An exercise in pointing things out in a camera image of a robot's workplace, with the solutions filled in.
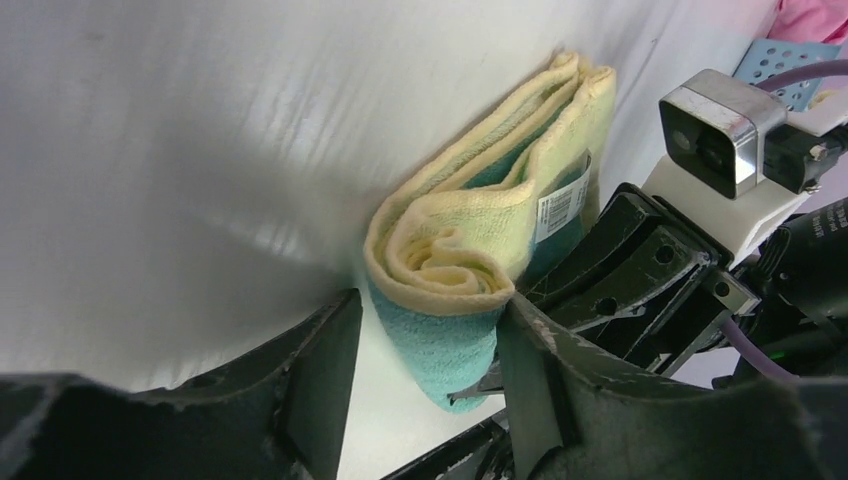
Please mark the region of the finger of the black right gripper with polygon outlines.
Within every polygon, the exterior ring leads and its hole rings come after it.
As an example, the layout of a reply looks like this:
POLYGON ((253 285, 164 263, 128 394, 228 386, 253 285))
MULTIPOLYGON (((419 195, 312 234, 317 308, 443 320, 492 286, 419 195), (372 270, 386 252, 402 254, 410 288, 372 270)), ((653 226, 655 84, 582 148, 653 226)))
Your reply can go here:
POLYGON ((514 478, 508 420, 496 413, 385 476, 386 480, 514 478))

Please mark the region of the yellow green teal towel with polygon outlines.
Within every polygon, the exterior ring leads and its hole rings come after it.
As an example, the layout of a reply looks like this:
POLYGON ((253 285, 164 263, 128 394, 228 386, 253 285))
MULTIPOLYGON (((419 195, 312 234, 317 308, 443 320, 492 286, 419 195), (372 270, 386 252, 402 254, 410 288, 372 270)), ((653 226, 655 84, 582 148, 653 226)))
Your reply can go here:
POLYGON ((377 209, 363 245, 370 298, 420 390, 451 413, 496 356, 517 289, 597 221, 617 75, 575 52, 518 86, 377 209))

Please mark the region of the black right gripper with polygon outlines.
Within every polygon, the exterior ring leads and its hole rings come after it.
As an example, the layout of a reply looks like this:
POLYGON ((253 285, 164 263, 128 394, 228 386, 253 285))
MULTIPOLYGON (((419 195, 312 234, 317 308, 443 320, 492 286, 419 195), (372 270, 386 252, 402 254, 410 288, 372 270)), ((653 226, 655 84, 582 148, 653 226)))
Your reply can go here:
POLYGON ((702 228, 624 183, 575 250, 517 297, 516 322, 578 333, 618 320, 616 355, 670 378, 721 342, 723 323, 753 315, 764 299, 718 265, 719 247, 702 228))

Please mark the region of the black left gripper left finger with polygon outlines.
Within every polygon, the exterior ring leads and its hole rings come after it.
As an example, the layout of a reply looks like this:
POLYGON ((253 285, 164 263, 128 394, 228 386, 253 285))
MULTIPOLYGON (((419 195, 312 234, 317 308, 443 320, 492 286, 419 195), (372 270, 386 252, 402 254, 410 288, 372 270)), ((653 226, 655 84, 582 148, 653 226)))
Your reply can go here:
POLYGON ((333 479, 362 303, 342 292, 303 323, 173 389, 77 374, 1 378, 5 479, 333 479))

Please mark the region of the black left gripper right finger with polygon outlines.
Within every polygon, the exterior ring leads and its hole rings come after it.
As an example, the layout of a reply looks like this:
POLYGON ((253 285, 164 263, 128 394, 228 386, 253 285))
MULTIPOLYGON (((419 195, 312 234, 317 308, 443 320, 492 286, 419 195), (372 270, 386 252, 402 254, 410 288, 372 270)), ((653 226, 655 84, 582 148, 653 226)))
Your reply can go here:
POLYGON ((706 390, 625 362, 522 296, 498 325, 520 479, 843 479, 847 381, 706 390))

